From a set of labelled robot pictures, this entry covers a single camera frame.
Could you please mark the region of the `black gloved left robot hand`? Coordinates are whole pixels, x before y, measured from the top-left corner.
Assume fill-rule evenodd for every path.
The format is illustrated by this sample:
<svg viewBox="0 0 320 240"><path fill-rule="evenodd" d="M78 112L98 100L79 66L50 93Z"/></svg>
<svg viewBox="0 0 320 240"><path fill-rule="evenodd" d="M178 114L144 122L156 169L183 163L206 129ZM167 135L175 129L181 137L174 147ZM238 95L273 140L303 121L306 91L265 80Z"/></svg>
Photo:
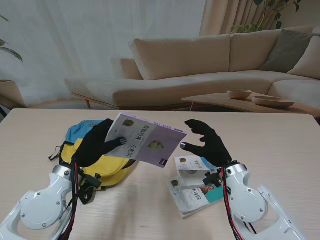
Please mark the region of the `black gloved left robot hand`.
<svg viewBox="0 0 320 240"><path fill-rule="evenodd" d="M114 149L125 145L127 140L124 137L105 142L113 123L113 120L106 119L94 126L85 135L80 146L73 154L71 163L81 168L87 168L95 164L102 155L106 155Z"/></svg>

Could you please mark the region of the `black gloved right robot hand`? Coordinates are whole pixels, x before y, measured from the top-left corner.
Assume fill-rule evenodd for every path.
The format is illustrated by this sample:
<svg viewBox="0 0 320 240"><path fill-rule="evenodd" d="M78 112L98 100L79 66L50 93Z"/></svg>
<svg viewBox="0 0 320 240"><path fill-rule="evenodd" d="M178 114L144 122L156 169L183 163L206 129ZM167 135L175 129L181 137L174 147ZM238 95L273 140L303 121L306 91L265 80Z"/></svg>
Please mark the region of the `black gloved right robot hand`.
<svg viewBox="0 0 320 240"><path fill-rule="evenodd" d="M208 162L216 167L224 167L232 162L232 157L225 147L222 139L216 131L206 123L190 119L185 124L194 134L201 135L200 142L204 146L197 146L187 142L182 142L180 148L190 152L198 157L205 158Z"/></svg>

